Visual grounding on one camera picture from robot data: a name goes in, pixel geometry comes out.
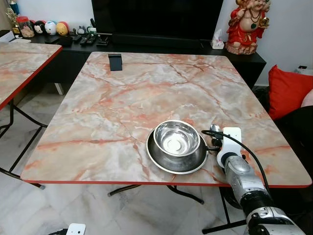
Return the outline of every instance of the white robot part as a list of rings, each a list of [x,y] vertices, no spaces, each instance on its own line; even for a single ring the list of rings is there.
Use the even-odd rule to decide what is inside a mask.
[[[226,135],[230,135],[232,138],[241,142],[241,129],[239,127],[225,127],[223,129],[223,133]],[[222,168],[224,168],[224,165],[222,163],[222,156],[229,152],[235,153],[238,156],[241,156],[240,150],[241,150],[241,146],[239,144],[230,140],[229,138],[224,137],[222,140],[222,148],[220,152],[217,154],[218,164]]]

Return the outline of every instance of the marble floor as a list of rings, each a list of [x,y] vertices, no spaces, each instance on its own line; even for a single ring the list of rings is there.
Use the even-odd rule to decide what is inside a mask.
[[[49,123],[64,96],[52,84],[29,93],[18,105]],[[8,123],[8,107],[0,125]],[[0,166],[8,169],[37,126],[15,112],[14,125],[0,140]],[[20,174],[42,133],[17,165]],[[203,228],[226,222],[217,188],[179,187],[202,198],[201,205],[165,186],[140,186],[108,197],[119,185],[45,185],[44,190],[0,173],[0,235],[48,235],[70,223],[86,224],[85,235],[200,235]],[[244,219],[227,205],[231,221]],[[242,235],[245,226],[212,233]]]

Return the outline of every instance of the red cushion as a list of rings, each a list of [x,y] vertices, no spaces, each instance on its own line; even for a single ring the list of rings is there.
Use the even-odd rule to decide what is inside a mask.
[[[301,107],[313,89],[313,76],[281,71],[275,65],[269,71],[269,115],[273,120]]]

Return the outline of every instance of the cable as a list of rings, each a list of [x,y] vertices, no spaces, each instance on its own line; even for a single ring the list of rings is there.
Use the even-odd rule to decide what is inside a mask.
[[[208,136],[212,136],[211,134],[218,134],[218,135],[222,135],[222,136],[224,136],[224,137],[226,137],[226,138],[229,138],[229,139],[231,139],[232,141],[234,141],[234,142],[236,142],[237,144],[239,144],[242,148],[244,148],[246,151],[248,151],[248,153],[249,154],[251,154],[251,156],[254,158],[254,160],[256,161],[256,163],[257,163],[257,165],[258,165],[258,167],[259,167],[259,169],[260,169],[260,172],[261,172],[261,174],[262,174],[262,177],[263,177],[263,180],[264,180],[264,184],[265,184],[265,188],[266,188],[266,190],[268,191],[268,193],[269,193],[269,195],[270,195],[270,192],[269,192],[269,186],[268,186],[268,180],[266,179],[266,175],[265,175],[265,172],[264,172],[264,170],[263,170],[263,168],[262,168],[262,165],[261,165],[261,163],[259,162],[259,160],[258,160],[258,158],[256,157],[256,155],[247,147],[247,146],[245,146],[243,143],[241,143],[241,142],[239,142],[238,140],[236,140],[236,139],[234,139],[234,138],[232,138],[230,135],[226,135],[226,134],[224,134],[224,133],[222,133],[222,132],[217,132],[217,131],[201,131],[203,134],[205,134],[205,135],[208,135]]]
[[[66,235],[67,234],[67,229],[62,229],[58,232],[54,232],[54,233],[51,233],[51,234],[48,234],[48,235]]]

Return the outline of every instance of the marble table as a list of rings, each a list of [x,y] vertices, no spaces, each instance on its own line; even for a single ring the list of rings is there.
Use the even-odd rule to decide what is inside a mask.
[[[188,175],[165,172],[150,160],[149,133],[162,121],[180,119],[199,132],[212,123],[240,127],[273,188],[312,183],[226,57],[122,53],[122,60],[123,71],[110,71],[108,53],[90,55],[25,166],[24,181],[226,186],[212,153]]]
[[[0,109],[61,50],[60,45],[0,43]]]

